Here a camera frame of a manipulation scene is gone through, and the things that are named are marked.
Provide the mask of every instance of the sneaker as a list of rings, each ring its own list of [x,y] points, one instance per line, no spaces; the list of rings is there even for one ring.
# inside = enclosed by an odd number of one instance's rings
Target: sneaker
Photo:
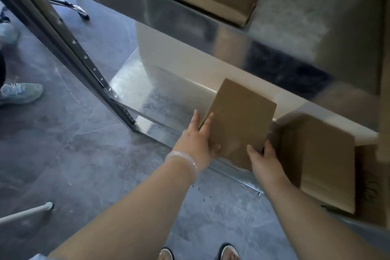
[[[0,106],[4,104],[27,104],[38,99],[43,86],[37,83],[11,83],[0,88]]]

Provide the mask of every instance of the left hand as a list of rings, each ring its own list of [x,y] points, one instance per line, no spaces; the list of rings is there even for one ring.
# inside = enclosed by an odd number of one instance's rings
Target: left hand
[[[209,146],[208,143],[213,117],[214,114],[211,113],[199,130],[200,115],[195,110],[188,129],[183,132],[172,149],[172,151],[189,154],[194,159],[199,172],[210,165],[211,160],[221,149],[220,145]]]

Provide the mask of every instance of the foot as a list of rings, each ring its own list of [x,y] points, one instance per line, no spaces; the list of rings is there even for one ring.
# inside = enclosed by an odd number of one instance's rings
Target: foot
[[[0,106],[4,104],[27,104],[38,99],[43,87],[36,83],[11,83],[0,88]]]
[[[240,257],[233,246],[226,246],[222,250],[221,260],[240,260]]]
[[[173,255],[167,248],[163,248],[161,249],[157,260],[173,260]]]

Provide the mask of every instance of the right hand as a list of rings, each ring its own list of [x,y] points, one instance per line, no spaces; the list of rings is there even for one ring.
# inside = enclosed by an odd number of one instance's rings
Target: right hand
[[[253,174],[255,174],[264,191],[285,183],[290,184],[269,140],[266,141],[264,146],[264,156],[251,145],[246,147],[246,152],[252,162]]]

